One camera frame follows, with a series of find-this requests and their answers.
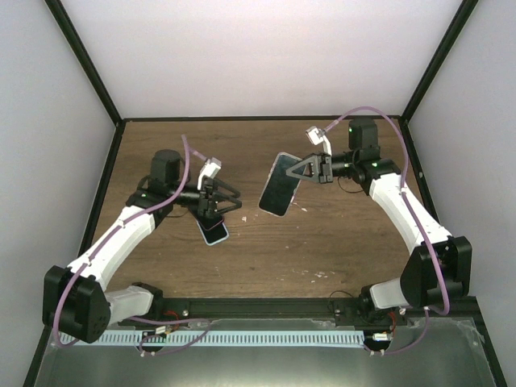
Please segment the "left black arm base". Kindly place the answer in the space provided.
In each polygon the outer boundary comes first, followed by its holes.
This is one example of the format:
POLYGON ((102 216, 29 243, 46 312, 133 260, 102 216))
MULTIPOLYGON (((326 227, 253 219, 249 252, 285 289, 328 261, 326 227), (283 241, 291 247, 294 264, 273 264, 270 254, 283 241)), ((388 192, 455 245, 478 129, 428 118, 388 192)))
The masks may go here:
POLYGON ((173 321, 186 318, 187 315, 178 314, 166 302, 164 291, 153 285, 143 282, 133 282, 122 295, 118 296, 117 307, 121 310, 117 314, 117 323, 127 325, 129 323, 151 324, 151 321, 164 325, 166 318, 173 321))

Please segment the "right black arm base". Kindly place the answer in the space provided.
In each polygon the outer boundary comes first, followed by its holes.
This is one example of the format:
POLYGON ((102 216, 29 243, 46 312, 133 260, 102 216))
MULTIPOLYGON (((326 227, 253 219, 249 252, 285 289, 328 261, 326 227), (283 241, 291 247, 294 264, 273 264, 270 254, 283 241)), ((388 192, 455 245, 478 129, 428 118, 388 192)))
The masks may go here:
POLYGON ((383 327, 403 320, 393 308, 376 310, 359 298, 331 299, 327 307, 338 325, 383 327))

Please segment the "black phone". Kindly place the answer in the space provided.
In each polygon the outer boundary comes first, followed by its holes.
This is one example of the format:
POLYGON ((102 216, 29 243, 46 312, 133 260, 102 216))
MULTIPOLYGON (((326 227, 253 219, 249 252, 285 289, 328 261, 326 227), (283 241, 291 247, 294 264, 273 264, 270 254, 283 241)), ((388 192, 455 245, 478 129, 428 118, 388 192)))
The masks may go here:
POLYGON ((286 170, 301 159, 285 152, 277 154, 268 175, 258 207, 278 217, 285 216, 299 186, 299 180, 286 174, 286 170))

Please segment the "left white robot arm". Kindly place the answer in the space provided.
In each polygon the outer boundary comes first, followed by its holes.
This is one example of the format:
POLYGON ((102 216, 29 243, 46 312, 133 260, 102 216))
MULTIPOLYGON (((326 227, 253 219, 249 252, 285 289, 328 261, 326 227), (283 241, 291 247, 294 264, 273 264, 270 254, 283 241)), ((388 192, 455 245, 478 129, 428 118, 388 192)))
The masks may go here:
POLYGON ((73 342, 93 343, 108 326, 140 319, 154 326, 164 317, 162 290, 142 282, 110 292, 107 287, 132 251, 181 206, 195 218, 208 246, 226 240, 224 214, 242 206, 240 193, 217 179, 220 160, 202 158, 198 179, 190 181, 190 158, 171 149, 159 150, 150 173, 142 178, 110 228, 68 266, 51 267, 44 277, 42 319, 56 344, 66 334, 73 342))

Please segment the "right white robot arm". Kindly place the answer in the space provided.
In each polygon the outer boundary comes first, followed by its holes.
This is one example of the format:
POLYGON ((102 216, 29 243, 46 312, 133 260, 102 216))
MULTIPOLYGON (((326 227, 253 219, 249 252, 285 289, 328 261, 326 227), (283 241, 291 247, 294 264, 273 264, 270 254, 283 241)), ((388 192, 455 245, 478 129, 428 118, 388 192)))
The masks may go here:
POLYGON ((326 130, 310 127, 306 136, 323 150, 288 168, 287 176, 319 184, 338 177, 354 181, 386 213, 410 254, 400 277, 363 287, 360 319, 378 324, 395 307, 448 314, 451 302, 468 294, 472 245, 440 225, 411 192, 406 171, 381 156, 376 123, 353 119, 349 150, 340 154, 332 152, 326 130))

